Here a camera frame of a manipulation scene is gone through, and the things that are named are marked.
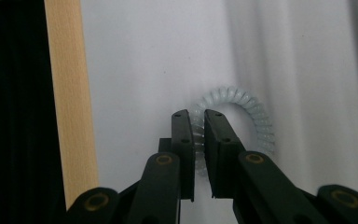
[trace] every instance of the screw hole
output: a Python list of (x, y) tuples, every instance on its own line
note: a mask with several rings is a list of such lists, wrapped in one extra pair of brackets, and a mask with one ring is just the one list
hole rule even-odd
[(259, 164), (264, 162), (264, 158), (257, 154), (249, 154), (245, 157), (245, 159), (254, 164)]
[(172, 158), (167, 155), (162, 155), (162, 156), (159, 156), (156, 158), (156, 162), (159, 165), (166, 165), (166, 164), (170, 164), (172, 162)]
[(106, 194), (99, 192), (92, 195), (84, 202), (84, 208), (89, 212), (95, 212), (105, 207), (108, 203), (109, 197)]

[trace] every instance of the wooden board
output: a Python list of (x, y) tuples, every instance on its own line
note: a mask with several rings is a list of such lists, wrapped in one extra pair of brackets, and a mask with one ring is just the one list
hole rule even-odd
[(79, 0), (46, 0), (66, 207), (98, 183)]

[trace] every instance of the white wall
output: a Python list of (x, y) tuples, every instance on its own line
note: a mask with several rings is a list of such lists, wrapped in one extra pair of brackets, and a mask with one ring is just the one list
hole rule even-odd
[[(341, 0), (82, 1), (102, 186), (137, 181), (171, 114), (221, 85), (251, 91), (276, 131), (274, 160), (300, 188), (358, 190), (358, 54)], [(247, 149), (255, 129), (222, 105)], [(236, 223), (198, 178), (182, 223)]]

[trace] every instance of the black fabric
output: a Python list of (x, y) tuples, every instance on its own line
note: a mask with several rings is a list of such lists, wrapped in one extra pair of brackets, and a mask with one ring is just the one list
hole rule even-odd
[(0, 223), (64, 213), (44, 2), (0, 2)]

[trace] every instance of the transparent coil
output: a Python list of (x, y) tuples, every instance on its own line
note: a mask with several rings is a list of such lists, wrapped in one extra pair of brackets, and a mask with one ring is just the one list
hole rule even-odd
[(196, 172), (199, 175), (207, 175), (204, 159), (204, 111), (222, 103), (240, 105), (252, 118), (256, 130), (257, 148), (251, 148), (251, 150), (267, 154), (272, 154), (275, 150), (272, 122), (263, 104), (242, 88), (220, 87), (205, 94), (189, 109), (196, 149)]

